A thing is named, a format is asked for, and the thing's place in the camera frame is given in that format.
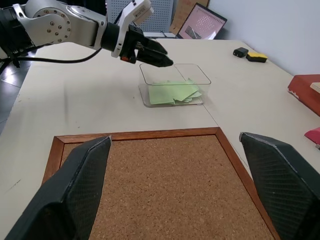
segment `black object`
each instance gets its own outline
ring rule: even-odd
[[[320,239],[320,175],[289,144],[248,132],[240,141],[259,198],[283,240]]]
[[[233,55],[237,56],[238,58],[243,58],[247,55],[248,52],[249,52],[248,49],[244,47],[239,47],[233,51]]]
[[[72,150],[35,194],[6,240],[87,240],[104,184],[109,137]]]
[[[0,36],[0,47],[11,59],[34,46],[12,6],[0,8]]]
[[[113,52],[117,48],[119,30],[116,24],[108,22],[102,36],[101,46]],[[174,62],[167,54],[168,52],[159,42],[146,38],[139,27],[129,25],[120,52],[120,59],[122,61],[132,64],[140,61],[156,67],[169,67]]]

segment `wooden frame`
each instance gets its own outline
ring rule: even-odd
[[[256,208],[260,212],[265,224],[269,228],[271,234],[276,240],[280,237],[272,224],[260,198],[258,196],[255,184],[249,176],[247,170],[241,163],[237,153],[228,141],[226,135],[220,127],[192,128],[192,129],[176,129],[176,130],[159,130],[159,131],[133,131],[133,132],[114,132],[114,133],[94,133],[94,134],[78,134],[78,135],[61,135],[55,136],[52,141],[48,162],[45,168],[42,184],[47,181],[61,167],[62,156],[65,144],[79,144],[90,141],[99,137],[112,135],[112,141],[126,140],[145,140],[145,139],[162,139],[177,137],[194,137],[215,135],[220,142],[223,150],[229,158],[233,168],[241,179],[246,191],[249,193]]]

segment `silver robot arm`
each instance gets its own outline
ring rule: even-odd
[[[153,13],[150,0],[132,0],[123,10],[119,25],[85,7],[56,0],[28,0],[0,9],[0,60],[18,59],[34,48],[65,42],[87,48],[107,49],[112,56],[157,67],[173,64],[167,51],[144,37],[140,24]]]

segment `green paper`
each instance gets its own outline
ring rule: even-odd
[[[175,101],[166,85],[150,85],[149,98],[152,105],[155,104],[174,104]]]
[[[183,102],[199,90],[198,86],[194,85],[194,82],[190,79],[187,81],[168,81],[168,85],[170,85],[168,87],[170,87],[173,99],[180,102]]]
[[[193,98],[198,98],[202,95],[201,92],[197,91],[194,94],[192,94],[191,96],[189,96],[189,98],[193,99]]]
[[[198,86],[190,78],[187,81],[158,82],[149,86],[149,98],[152,105],[183,105],[200,97],[202,94],[198,91]]]
[[[191,97],[188,97],[188,98],[186,98],[185,100],[183,100],[185,103],[189,103],[189,102],[191,102],[192,101],[192,98]]]

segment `laptop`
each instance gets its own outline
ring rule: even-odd
[[[227,19],[196,3],[178,34],[179,39],[215,39]]]

